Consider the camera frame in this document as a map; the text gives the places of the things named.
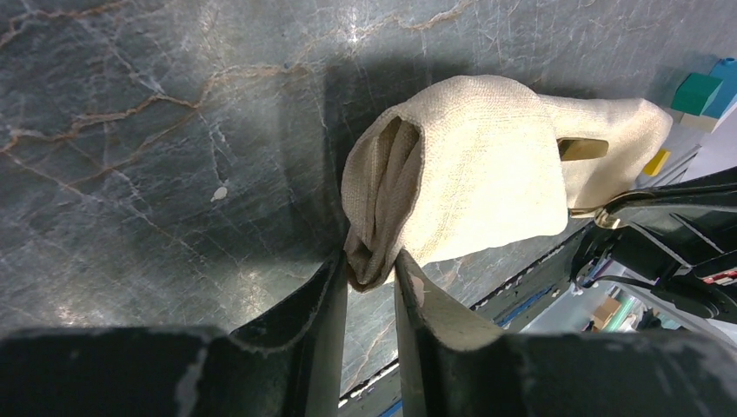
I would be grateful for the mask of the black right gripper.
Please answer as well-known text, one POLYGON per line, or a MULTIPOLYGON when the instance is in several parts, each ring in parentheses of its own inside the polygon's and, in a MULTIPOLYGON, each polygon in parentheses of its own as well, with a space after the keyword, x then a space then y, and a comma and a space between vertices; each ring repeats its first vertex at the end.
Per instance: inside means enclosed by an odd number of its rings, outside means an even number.
POLYGON ((614 209, 624 228, 594 225, 583 237, 569 274, 580 289, 599 261, 614 261, 634 278, 608 281, 647 290, 680 311, 736 322, 736 169, 686 182, 619 194, 614 209))

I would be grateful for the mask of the beige cloth napkin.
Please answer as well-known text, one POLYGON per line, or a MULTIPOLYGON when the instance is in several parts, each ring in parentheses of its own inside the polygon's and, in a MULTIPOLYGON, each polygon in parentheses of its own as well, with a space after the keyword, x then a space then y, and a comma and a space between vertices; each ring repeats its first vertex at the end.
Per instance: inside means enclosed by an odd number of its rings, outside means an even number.
POLYGON ((673 124, 642 98, 541 95, 502 76, 455 76, 386 109, 351 149, 342 175, 353 289, 420 265, 558 235, 569 208, 629 191, 673 124), (605 140, 608 153, 562 162, 557 140, 605 140))

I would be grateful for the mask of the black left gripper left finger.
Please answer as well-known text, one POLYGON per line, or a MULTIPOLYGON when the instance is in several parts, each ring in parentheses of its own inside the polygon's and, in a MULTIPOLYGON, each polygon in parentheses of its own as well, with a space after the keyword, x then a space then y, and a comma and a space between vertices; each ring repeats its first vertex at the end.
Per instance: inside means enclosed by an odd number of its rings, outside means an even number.
POLYGON ((232 332, 32 328, 1 340, 4 416, 334 416, 347 313, 333 253, 232 332))

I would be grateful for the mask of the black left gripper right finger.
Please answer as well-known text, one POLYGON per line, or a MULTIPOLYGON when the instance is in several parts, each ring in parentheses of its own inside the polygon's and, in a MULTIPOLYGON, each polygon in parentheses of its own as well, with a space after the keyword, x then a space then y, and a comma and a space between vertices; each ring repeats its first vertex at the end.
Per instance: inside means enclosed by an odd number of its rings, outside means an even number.
POLYGON ((684 331, 512 333, 395 260, 407 416, 733 416, 736 360, 684 331))

